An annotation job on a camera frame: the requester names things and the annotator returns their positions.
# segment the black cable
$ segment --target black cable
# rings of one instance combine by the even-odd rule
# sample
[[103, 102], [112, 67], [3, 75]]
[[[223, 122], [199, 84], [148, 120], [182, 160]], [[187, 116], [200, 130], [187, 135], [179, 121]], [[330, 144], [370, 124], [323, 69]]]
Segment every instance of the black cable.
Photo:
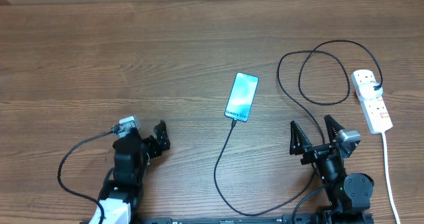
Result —
[[222, 193], [221, 193], [221, 191], [220, 191], [220, 189], [219, 189], [219, 187], [218, 187], [218, 183], [217, 183], [217, 167], [218, 167], [218, 163], [219, 163], [219, 161], [220, 161], [220, 159], [221, 159], [221, 157], [222, 157], [222, 155], [223, 155], [223, 153], [224, 153], [224, 150], [225, 150], [225, 147], [227, 146], [227, 143], [228, 143], [228, 140], [230, 139], [230, 136], [231, 136], [231, 133], [232, 133], [232, 131], [233, 131], [233, 129], [234, 129], [234, 127], [235, 127], [235, 125], [236, 125], [236, 120], [233, 120], [233, 123], [231, 123], [231, 129], [230, 129], [230, 132], [228, 133], [228, 137], [227, 137], [227, 140], [225, 141], [225, 144], [224, 144], [224, 147], [223, 147], [223, 149], [222, 149], [222, 151], [221, 151], [221, 153], [219, 154], [219, 157], [218, 157], [218, 160], [217, 160], [217, 162], [216, 162], [216, 164], [215, 164], [215, 168], [213, 169], [213, 181], [215, 182], [215, 187], [217, 188], [217, 191], [218, 191], [218, 194], [221, 196], [221, 198], [223, 199], [223, 201], [225, 202], [225, 204], [227, 204], [233, 211], [235, 211], [235, 212], [237, 212], [238, 214], [240, 214], [240, 215], [245, 215], [245, 216], [248, 216], [248, 217], [255, 217], [255, 216], [259, 216], [259, 215], [262, 215], [262, 214], [265, 214], [265, 213], [268, 213], [268, 212], [270, 212], [270, 211], [273, 211], [273, 210], [275, 210], [275, 209], [278, 209], [278, 208], [280, 208], [280, 207], [282, 207], [282, 206], [284, 206], [284, 205], [286, 205], [286, 204], [288, 204], [288, 203], [290, 203], [290, 202], [292, 202], [293, 200], [295, 200], [296, 198], [298, 198], [300, 195], [302, 195], [305, 191], [306, 191], [306, 189], [311, 185], [311, 183], [312, 183], [312, 180], [313, 180], [313, 178], [315, 177], [315, 174], [317, 174], [317, 171], [316, 171], [316, 169], [315, 169], [315, 167], [313, 167], [313, 169], [314, 169], [314, 173], [312, 173], [312, 175], [311, 175], [311, 178], [309, 179], [309, 181], [308, 181], [308, 183], [307, 183], [307, 185], [305, 186], [305, 188], [303, 189], [303, 190], [301, 190], [298, 194], [296, 194], [294, 197], [292, 197], [291, 199], [289, 199], [289, 200], [287, 200], [287, 201], [285, 201], [285, 202], [283, 202], [282, 204], [279, 204], [279, 205], [277, 205], [276, 207], [273, 207], [273, 208], [270, 208], [270, 209], [268, 209], [268, 210], [265, 210], [265, 211], [261, 211], [260, 213], [253, 213], [253, 214], [250, 214], [250, 213], [243, 213], [243, 212], [241, 212], [241, 211], [239, 211], [239, 210], [237, 210], [237, 209], [235, 209], [226, 199], [225, 199], [225, 197], [222, 195]]
[[344, 160], [344, 158], [343, 158], [343, 156], [342, 156], [342, 150], [341, 150], [341, 148], [340, 148], [340, 144], [337, 144], [336, 145], [336, 148], [337, 148], [337, 150], [338, 150], [338, 152], [339, 152], [339, 157], [340, 157], [340, 163], [342, 164], [342, 170], [344, 170], [344, 165], [345, 165], [345, 160]]
[[107, 171], [105, 179], [103, 180], [103, 186], [107, 185], [107, 182], [109, 181], [109, 178], [111, 177], [111, 174], [115, 168], [111, 168], [109, 171]]
[[316, 169], [315, 165], [313, 164], [313, 162], [311, 163], [311, 165], [312, 165], [313, 172], [314, 172], [314, 173], [317, 175], [317, 177], [319, 178], [319, 175], [318, 175], [317, 169]]
[[[319, 131], [319, 134], [321, 135], [321, 138], [322, 138], [322, 140], [323, 140], [323, 144], [325, 144], [325, 137], [324, 137], [324, 133], [323, 133], [323, 130], [322, 130], [322, 128], [319, 126], [319, 124], [318, 124], [318, 122], [317, 122], [317, 120], [314, 118], [314, 116], [303, 106], [303, 105], [301, 105], [299, 102], [297, 102], [292, 96], [290, 96], [286, 91], [285, 91], [285, 89], [283, 88], [283, 85], [282, 85], [282, 83], [281, 83], [281, 80], [280, 80], [280, 67], [281, 67], [281, 64], [282, 64], [282, 61], [283, 61], [283, 59], [286, 57], [286, 56], [289, 56], [289, 55], [292, 55], [292, 54], [299, 54], [299, 53], [309, 53], [309, 55], [307, 56], [307, 58], [305, 59], [305, 61], [303, 62], [303, 64], [302, 64], [302, 67], [301, 67], [301, 69], [300, 69], [300, 73], [299, 73], [299, 79], [298, 79], [298, 81], [297, 81], [297, 86], [298, 86], [298, 88], [299, 88], [299, 92], [300, 92], [300, 94], [303, 96], [303, 98], [305, 98], [307, 101], [309, 101], [309, 102], [311, 102], [311, 103], [314, 103], [314, 104], [316, 104], [316, 105], [336, 105], [336, 104], [340, 104], [340, 103], [342, 103], [342, 102], [344, 102], [348, 97], [349, 97], [349, 95], [350, 95], [350, 81], [349, 81], [349, 76], [347, 75], [347, 73], [346, 73], [346, 70], [345, 70], [345, 67], [343, 66], [343, 64], [341, 63], [341, 61], [336, 57], [336, 56], [334, 56], [334, 55], [332, 55], [331, 53], [329, 53], [329, 52], [324, 52], [324, 51], [320, 51], [320, 50], [317, 50], [317, 48], [319, 48], [320, 46], [322, 46], [322, 45], [324, 45], [324, 44], [328, 44], [328, 43], [332, 43], [332, 42], [348, 42], [348, 43], [352, 43], [352, 44], [355, 44], [355, 45], [358, 45], [359, 47], [361, 47], [361, 48], [363, 48], [365, 51], [367, 51], [367, 53], [371, 56], [371, 58], [373, 59], [373, 61], [374, 61], [374, 63], [376, 64], [376, 66], [377, 66], [377, 69], [378, 69], [378, 72], [380, 73], [380, 79], [381, 79], [381, 82], [380, 82], [380, 85], [377, 85], [374, 89], [380, 89], [381, 88], [381, 86], [382, 86], [382, 84], [383, 84], [383, 75], [382, 75], [382, 71], [381, 71], [381, 69], [380, 69], [380, 65], [378, 64], [378, 62], [377, 62], [377, 59], [374, 57], [374, 55], [371, 53], [371, 51], [369, 50], [369, 49], [367, 49], [367, 47], [365, 47], [364, 45], [362, 45], [362, 44], [360, 44], [360, 43], [357, 43], [357, 42], [354, 42], [354, 41], [350, 41], [350, 40], [331, 40], [331, 41], [327, 41], [327, 42], [323, 42], [323, 43], [321, 43], [320, 45], [318, 45], [318, 46], [316, 46], [313, 50], [302, 50], [302, 51], [297, 51], [297, 52], [289, 52], [289, 53], [287, 53], [286, 55], [284, 55], [282, 58], [281, 58], [281, 60], [280, 60], [280, 62], [278, 63], [278, 68], [277, 68], [277, 80], [278, 80], [278, 83], [279, 83], [279, 85], [280, 85], [280, 87], [281, 87], [281, 89], [283, 90], [283, 92], [292, 100], [292, 101], [294, 101], [296, 104], [298, 104], [303, 110], [305, 110], [306, 111], [306, 113], [312, 118], [312, 120], [313, 120], [313, 122], [315, 123], [315, 125], [317, 126], [317, 128], [318, 128], [318, 131]], [[320, 53], [320, 54], [326, 54], [326, 55], [328, 55], [328, 56], [330, 56], [330, 57], [332, 57], [332, 58], [334, 58], [338, 63], [339, 63], [339, 65], [340, 65], [340, 67], [342, 68], [342, 70], [343, 70], [343, 73], [344, 73], [344, 76], [345, 76], [345, 78], [346, 78], [346, 81], [347, 81], [347, 93], [346, 93], [346, 96], [343, 98], [343, 99], [341, 99], [340, 101], [336, 101], [336, 102], [330, 102], [330, 103], [321, 103], [321, 102], [316, 102], [316, 101], [314, 101], [314, 100], [312, 100], [312, 99], [310, 99], [310, 98], [308, 98], [303, 92], [302, 92], [302, 89], [301, 89], [301, 75], [302, 75], [302, 71], [303, 71], [303, 68], [305, 67], [305, 64], [306, 64], [306, 62], [308, 61], [308, 59], [310, 59], [310, 57], [312, 56], [312, 54], [314, 54], [314, 53]]]
[[295, 224], [295, 216], [296, 216], [297, 210], [299, 209], [300, 205], [302, 205], [302, 203], [305, 202], [308, 198], [314, 196], [315, 194], [318, 194], [321, 190], [330, 186], [330, 184], [332, 184], [332, 183], [325, 184], [324, 186], [321, 186], [321, 187], [317, 188], [316, 190], [313, 190], [310, 194], [306, 195], [304, 198], [302, 198], [302, 200], [300, 200], [300, 202], [294, 208], [293, 214], [291, 215], [291, 223], [292, 224]]
[[62, 161], [60, 162], [60, 164], [59, 164], [59, 169], [58, 169], [58, 182], [59, 182], [59, 185], [65, 190], [65, 191], [67, 191], [68, 193], [70, 193], [70, 194], [74, 194], [75, 196], [78, 196], [78, 197], [83, 197], [83, 198], [85, 198], [85, 199], [88, 199], [88, 200], [90, 200], [90, 201], [92, 201], [93, 203], [96, 203], [96, 205], [97, 206], [99, 206], [99, 209], [100, 209], [100, 212], [101, 212], [101, 216], [100, 216], [100, 221], [99, 221], [99, 224], [102, 224], [102, 222], [103, 222], [103, 219], [105, 218], [105, 210], [103, 209], [103, 207], [101, 206], [101, 204], [95, 199], [95, 198], [92, 198], [92, 197], [90, 197], [90, 196], [87, 196], [87, 195], [84, 195], [84, 194], [80, 194], [80, 193], [77, 193], [77, 192], [75, 192], [75, 191], [72, 191], [72, 190], [70, 190], [69, 188], [67, 188], [63, 183], [62, 183], [62, 179], [60, 178], [60, 174], [62, 173], [62, 166], [64, 165], [64, 163], [65, 163], [65, 160], [67, 159], [67, 157], [69, 157], [69, 155], [76, 149], [76, 148], [78, 148], [79, 146], [81, 146], [81, 145], [83, 145], [83, 144], [85, 144], [85, 143], [87, 143], [87, 142], [90, 142], [90, 141], [93, 141], [93, 140], [95, 140], [95, 139], [99, 139], [99, 138], [101, 138], [101, 137], [105, 137], [105, 136], [107, 136], [107, 135], [110, 135], [112, 133], [112, 131], [109, 131], [109, 132], [106, 132], [106, 133], [102, 133], [102, 134], [100, 134], [100, 135], [97, 135], [97, 136], [94, 136], [94, 137], [91, 137], [91, 138], [88, 138], [88, 139], [86, 139], [86, 140], [83, 140], [83, 141], [81, 141], [81, 142], [79, 142], [79, 143], [77, 143], [74, 147], [72, 147], [71, 148], [71, 150], [69, 150], [69, 152], [65, 155], [65, 157], [62, 159]]

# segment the cable connector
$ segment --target cable connector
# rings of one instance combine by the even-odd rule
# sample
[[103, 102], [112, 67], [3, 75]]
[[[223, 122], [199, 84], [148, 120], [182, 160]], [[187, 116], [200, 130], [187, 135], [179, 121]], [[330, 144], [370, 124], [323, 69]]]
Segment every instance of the cable connector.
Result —
[[135, 115], [131, 115], [130, 117], [121, 119], [118, 125], [114, 125], [111, 128], [111, 131], [115, 135], [119, 135], [119, 138], [124, 137], [129, 134], [130, 129], [140, 129], [140, 121], [138, 121]]
[[236, 126], [237, 120], [233, 119], [233, 122], [231, 123], [231, 128], [234, 128]]

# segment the black charging cable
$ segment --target black charging cable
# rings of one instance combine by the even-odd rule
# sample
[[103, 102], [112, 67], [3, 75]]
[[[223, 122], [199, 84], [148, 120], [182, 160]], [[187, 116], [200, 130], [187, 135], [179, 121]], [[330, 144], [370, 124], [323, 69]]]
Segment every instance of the black charging cable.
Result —
[[102, 224], [102, 222], [103, 222], [103, 220], [104, 220], [104, 218], [105, 218], [105, 210], [103, 209], [103, 206], [95, 199], [95, 198], [93, 198], [93, 197], [90, 197], [90, 196], [87, 196], [87, 195], [85, 195], [85, 194], [80, 194], [80, 193], [78, 193], [78, 192], [75, 192], [75, 191], [72, 191], [72, 190], [70, 190], [69, 188], [67, 188], [63, 183], [62, 183], [62, 179], [60, 178], [60, 174], [62, 173], [62, 167], [63, 167], [63, 165], [64, 165], [64, 163], [65, 163], [65, 160], [67, 159], [67, 157], [69, 157], [69, 155], [76, 149], [76, 148], [78, 148], [78, 147], [80, 147], [81, 145], [83, 145], [83, 144], [85, 144], [85, 143], [87, 143], [87, 142], [90, 142], [90, 141], [93, 141], [93, 140], [96, 140], [96, 139], [100, 139], [101, 137], [105, 137], [105, 136], [107, 136], [107, 135], [110, 135], [112, 133], [112, 131], [109, 131], [109, 132], [106, 132], [106, 133], [101, 133], [100, 135], [97, 135], [97, 136], [94, 136], [94, 137], [91, 137], [91, 138], [88, 138], [88, 139], [86, 139], [86, 140], [83, 140], [83, 141], [81, 141], [81, 142], [79, 142], [79, 143], [77, 143], [74, 147], [72, 147], [71, 148], [71, 150], [69, 150], [69, 152], [65, 155], [65, 157], [62, 159], [62, 161], [60, 162], [60, 164], [59, 164], [59, 169], [58, 169], [58, 182], [59, 182], [59, 185], [65, 190], [65, 191], [67, 191], [68, 193], [70, 193], [70, 194], [73, 194], [73, 195], [75, 195], [75, 196], [78, 196], [78, 197], [83, 197], [83, 198], [85, 198], [85, 199], [88, 199], [89, 201], [92, 201], [93, 203], [95, 203], [97, 206], [99, 206], [99, 209], [100, 209], [100, 212], [101, 212], [101, 215], [100, 215], [100, 221], [99, 221], [99, 224]]
[[330, 186], [332, 183], [328, 183], [325, 184], [319, 188], [317, 188], [316, 190], [313, 190], [310, 194], [306, 195], [304, 198], [302, 198], [302, 200], [300, 200], [300, 202], [296, 205], [296, 207], [293, 210], [293, 213], [291, 215], [291, 223], [295, 224], [296, 223], [296, 213], [300, 207], [300, 205], [302, 205], [306, 200], [308, 200], [310, 197], [314, 196], [315, 194], [318, 194], [321, 190], [323, 190], [324, 188]]
[[308, 187], [311, 185], [311, 183], [312, 183], [312, 180], [313, 180], [313, 178], [315, 177], [315, 175], [318, 175], [317, 173], [316, 173], [316, 169], [315, 169], [315, 167], [313, 166], [313, 169], [314, 169], [314, 173], [312, 173], [312, 176], [311, 176], [311, 178], [309, 179], [309, 181], [308, 181], [308, 183], [307, 183], [307, 185], [305, 186], [305, 188], [303, 189], [303, 190], [301, 190], [298, 194], [296, 194], [294, 197], [292, 197], [291, 199], [289, 199], [289, 200], [287, 200], [287, 201], [285, 201], [285, 202], [283, 202], [283, 203], [281, 203], [281, 204], [279, 204], [279, 205], [277, 205], [276, 207], [273, 207], [273, 208], [270, 208], [270, 209], [268, 209], [268, 210], [265, 210], [265, 211], [261, 211], [261, 212], [259, 212], [259, 213], [244, 213], [244, 212], [241, 212], [241, 211], [239, 211], [239, 210], [237, 210], [237, 209], [235, 209], [226, 199], [225, 199], [225, 197], [223, 196], [223, 194], [221, 193], [221, 191], [220, 191], [220, 189], [219, 189], [219, 187], [218, 187], [218, 183], [217, 183], [217, 167], [218, 167], [218, 163], [219, 163], [219, 161], [221, 160], [221, 157], [222, 157], [222, 155], [223, 155], [223, 153], [224, 153], [224, 150], [225, 150], [225, 147], [227, 147], [227, 143], [228, 143], [228, 140], [230, 139], [230, 136], [231, 136], [231, 133], [232, 133], [232, 131], [233, 131], [233, 129], [234, 129], [234, 127], [236, 126], [236, 122], [237, 122], [237, 120], [235, 120], [235, 119], [233, 119], [233, 122], [231, 123], [231, 129], [230, 129], [230, 132], [228, 133], [228, 137], [227, 137], [227, 140], [225, 141], [225, 144], [224, 144], [224, 147], [223, 147], [223, 149], [221, 150], [221, 153], [219, 154], [219, 156], [218, 156], [218, 160], [217, 160], [217, 162], [215, 163], [215, 168], [213, 169], [213, 181], [215, 182], [215, 187], [217, 188], [217, 191], [218, 191], [218, 194], [221, 196], [221, 198], [223, 199], [223, 201], [225, 202], [225, 204], [227, 204], [233, 211], [235, 211], [235, 212], [237, 212], [238, 214], [240, 214], [240, 215], [245, 215], [245, 216], [248, 216], [248, 217], [255, 217], [255, 216], [259, 216], [259, 215], [262, 215], [262, 214], [265, 214], [265, 213], [268, 213], [268, 212], [270, 212], [270, 211], [273, 211], [273, 210], [275, 210], [275, 209], [278, 209], [278, 208], [280, 208], [280, 207], [283, 207], [284, 205], [286, 205], [286, 204], [289, 204], [290, 202], [292, 202], [293, 200], [295, 200], [296, 198], [298, 198], [300, 195], [302, 195], [307, 189], [308, 189]]
[[[329, 43], [332, 43], [332, 42], [347, 42], [347, 43], [351, 43], [351, 44], [358, 45], [359, 47], [361, 47], [362, 49], [364, 49], [364, 50], [365, 50], [365, 51], [366, 51], [366, 52], [370, 55], [370, 57], [372, 58], [372, 60], [373, 60], [373, 61], [374, 61], [374, 63], [376, 64], [377, 69], [378, 69], [378, 73], [380, 74], [380, 85], [376, 85], [376, 86], [374, 86], [374, 90], [378, 90], [378, 89], [380, 89], [380, 88], [383, 86], [383, 74], [382, 74], [382, 70], [380, 69], [380, 65], [379, 65], [379, 64], [378, 64], [378, 62], [377, 62], [376, 57], [372, 54], [372, 52], [371, 52], [369, 49], [367, 49], [367, 47], [365, 47], [364, 45], [360, 44], [359, 42], [355, 42], [355, 41], [351, 41], [351, 40], [345, 40], [345, 39], [330, 40], [330, 41], [326, 41], [326, 42], [321, 43], [320, 45], [316, 46], [313, 50], [316, 50], [317, 48], [319, 48], [320, 46], [322, 46], [322, 45], [324, 45], [324, 44], [329, 44]], [[298, 83], [297, 83], [297, 84], [298, 84], [298, 86], [299, 86], [299, 91], [300, 91], [300, 93], [302, 94], [302, 96], [303, 96], [305, 99], [307, 99], [308, 101], [310, 101], [310, 102], [312, 102], [312, 103], [314, 103], [314, 104], [322, 105], [322, 103], [315, 103], [314, 101], [312, 101], [312, 100], [308, 99], [308, 98], [306, 97], [306, 95], [305, 95], [305, 94], [303, 94], [303, 92], [300, 90], [300, 76], [301, 76], [301, 74], [302, 74], [303, 67], [305, 66], [306, 62], [308, 61], [308, 59], [310, 59], [310, 57], [311, 57], [311, 56], [312, 56], [312, 53], [310, 53], [310, 54], [308, 55], [308, 57], [305, 59], [305, 61], [303, 62], [303, 65], [302, 65], [302, 67], [301, 67], [301, 69], [300, 69], [299, 81], [298, 81]]]

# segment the robotic arm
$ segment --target robotic arm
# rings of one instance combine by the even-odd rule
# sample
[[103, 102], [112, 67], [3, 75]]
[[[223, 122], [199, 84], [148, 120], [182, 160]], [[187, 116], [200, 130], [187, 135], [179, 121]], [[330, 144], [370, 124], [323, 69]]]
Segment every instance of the robotic arm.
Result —
[[[105, 177], [98, 197], [105, 210], [102, 224], [129, 224], [137, 220], [150, 159], [170, 148], [164, 121], [154, 127], [156, 139], [152, 135], [142, 139], [139, 129], [140, 123], [135, 116], [121, 119], [119, 125], [113, 128], [119, 139], [113, 143], [115, 167]], [[101, 211], [97, 207], [89, 224], [98, 224], [100, 217]]]
[[[137, 215], [150, 159], [170, 148], [165, 122], [161, 121], [154, 127], [156, 139], [153, 136], [142, 139], [137, 118], [122, 119], [112, 129], [114, 134], [119, 135], [113, 143], [115, 168], [108, 172], [98, 198], [105, 210], [102, 224], [374, 224], [372, 214], [365, 214], [370, 208], [374, 181], [366, 174], [348, 175], [344, 168], [344, 159], [358, 146], [360, 134], [346, 130], [330, 115], [324, 119], [330, 143], [318, 146], [311, 144], [295, 121], [290, 123], [290, 154], [303, 155], [303, 165], [314, 164], [317, 167], [330, 205], [318, 207], [316, 213], [296, 214], [295, 209], [292, 215], [281, 217], [180, 220], [141, 219]], [[98, 224], [100, 217], [101, 211], [97, 208], [89, 224]]]

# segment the plug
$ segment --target plug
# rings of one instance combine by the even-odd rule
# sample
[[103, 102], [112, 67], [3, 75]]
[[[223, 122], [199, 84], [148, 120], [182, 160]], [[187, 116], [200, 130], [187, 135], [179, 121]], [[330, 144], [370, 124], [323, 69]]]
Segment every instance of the plug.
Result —
[[138, 121], [135, 115], [121, 119], [119, 124], [114, 125], [111, 130], [113, 134], [119, 135], [119, 138], [122, 138], [129, 134], [130, 129], [133, 128], [140, 129], [140, 121]]
[[370, 70], [355, 71], [351, 78], [359, 100], [369, 101], [383, 95], [382, 87], [376, 89], [380, 84], [376, 82], [376, 78]]

